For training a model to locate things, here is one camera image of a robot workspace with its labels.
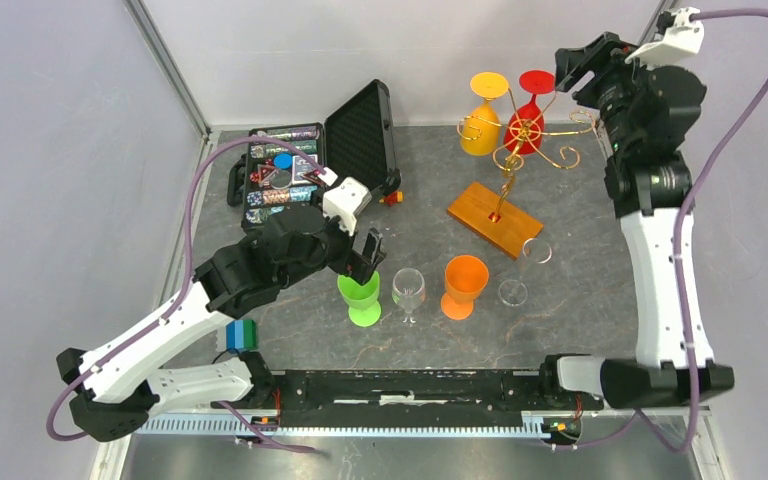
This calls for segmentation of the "clear round wine glass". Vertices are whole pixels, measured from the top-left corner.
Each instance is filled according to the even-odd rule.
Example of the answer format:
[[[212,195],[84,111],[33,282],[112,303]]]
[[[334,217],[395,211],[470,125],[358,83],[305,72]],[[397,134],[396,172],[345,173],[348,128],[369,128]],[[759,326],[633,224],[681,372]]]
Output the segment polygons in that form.
[[[402,268],[392,282],[392,298],[404,313],[404,323],[415,324],[415,311],[426,298],[426,282],[423,274],[415,268]]]

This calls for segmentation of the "yellow wine glass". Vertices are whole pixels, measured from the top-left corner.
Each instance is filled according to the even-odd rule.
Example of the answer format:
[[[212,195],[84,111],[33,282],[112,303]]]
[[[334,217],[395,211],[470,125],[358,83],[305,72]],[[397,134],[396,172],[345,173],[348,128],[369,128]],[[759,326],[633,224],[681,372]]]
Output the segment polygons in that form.
[[[471,156],[489,155],[498,146],[501,130],[492,102],[507,94],[509,83],[503,75],[486,71],[472,77],[470,89],[482,103],[458,124],[460,145]]]

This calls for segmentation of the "orange wine glass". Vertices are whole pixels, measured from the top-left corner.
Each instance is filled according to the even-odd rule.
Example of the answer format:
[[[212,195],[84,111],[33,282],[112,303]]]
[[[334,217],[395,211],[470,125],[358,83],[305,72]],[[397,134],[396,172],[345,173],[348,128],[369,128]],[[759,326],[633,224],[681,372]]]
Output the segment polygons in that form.
[[[444,271],[445,293],[440,302],[443,314],[456,321],[468,318],[488,281],[489,270],[481,259],[472,255],[454,257]]]

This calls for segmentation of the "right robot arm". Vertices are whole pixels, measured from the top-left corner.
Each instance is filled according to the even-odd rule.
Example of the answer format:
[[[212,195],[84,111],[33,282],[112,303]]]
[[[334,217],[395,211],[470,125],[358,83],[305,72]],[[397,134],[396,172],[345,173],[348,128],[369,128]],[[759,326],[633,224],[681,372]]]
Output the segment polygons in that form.
[[[701,322],[691,252],[693,179],[680,152],[706,86],[677,66],[646,66],[606,32],[555,52],[555,88],[598,112],[609,151],[604,184],[628,246],[638,315],[631,359],[555,354],[537,392],[551,408],[587,393],[619,409],[683,407],[733,389]]]

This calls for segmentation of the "clear flute wine glass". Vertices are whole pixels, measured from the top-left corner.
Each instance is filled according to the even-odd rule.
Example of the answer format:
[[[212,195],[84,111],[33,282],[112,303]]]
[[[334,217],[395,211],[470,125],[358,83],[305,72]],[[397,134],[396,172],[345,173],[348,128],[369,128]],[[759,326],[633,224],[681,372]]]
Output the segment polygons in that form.
[[[500,301],[508,307],[523,305],[529,296],[529,287],[544,279],[552,260],[550,244],[539,238],[526,240],[511,273],[498,288]]]

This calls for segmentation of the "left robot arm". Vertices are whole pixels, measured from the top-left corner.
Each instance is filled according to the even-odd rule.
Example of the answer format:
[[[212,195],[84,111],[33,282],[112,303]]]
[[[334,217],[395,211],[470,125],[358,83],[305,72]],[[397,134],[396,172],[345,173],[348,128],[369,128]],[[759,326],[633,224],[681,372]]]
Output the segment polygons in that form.
[[[274,381],[262,358],[241,354],[221,364],[168,369],[166,363],[206,334],[274,302],[279,293],[325,268],[363,284],[386,255],[383,235],[370,229],[364,248],[355,236],[314,206],[272,215],[259,229],[223,247],[195,268],[164,305],[126,332],[91,350],[68,348],[56,358],[76,434],[54,428],[59,441],[89,436],[110,442],[130,435],[150,418],[202,402],[243,400],[266,405]]]

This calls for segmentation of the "red wine glass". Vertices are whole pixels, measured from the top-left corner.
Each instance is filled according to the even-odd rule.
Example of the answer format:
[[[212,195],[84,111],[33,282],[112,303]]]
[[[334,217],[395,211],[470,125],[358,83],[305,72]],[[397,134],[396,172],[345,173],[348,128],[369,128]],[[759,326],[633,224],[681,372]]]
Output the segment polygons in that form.
[[[537,99],[540,95],[554,93],[555,77],[545,70],[529,70],[520,75],[519,85],[531,98],[510,117],[503,146],[510,153],[529,155],[541,146],[545,127],[543,110],[538,106]]]

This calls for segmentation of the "green wine glass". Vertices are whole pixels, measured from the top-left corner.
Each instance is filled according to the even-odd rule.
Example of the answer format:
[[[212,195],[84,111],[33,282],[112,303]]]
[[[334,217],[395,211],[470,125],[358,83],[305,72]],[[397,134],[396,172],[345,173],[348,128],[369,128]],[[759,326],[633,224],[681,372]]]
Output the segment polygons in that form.
[[[365,284],[359,284],[345,275],[337,278],[337,288],[348,307],[349,319],[356,326],[367,328],[379,321],[381,317],[380,284],[378,272],[374,272]]]

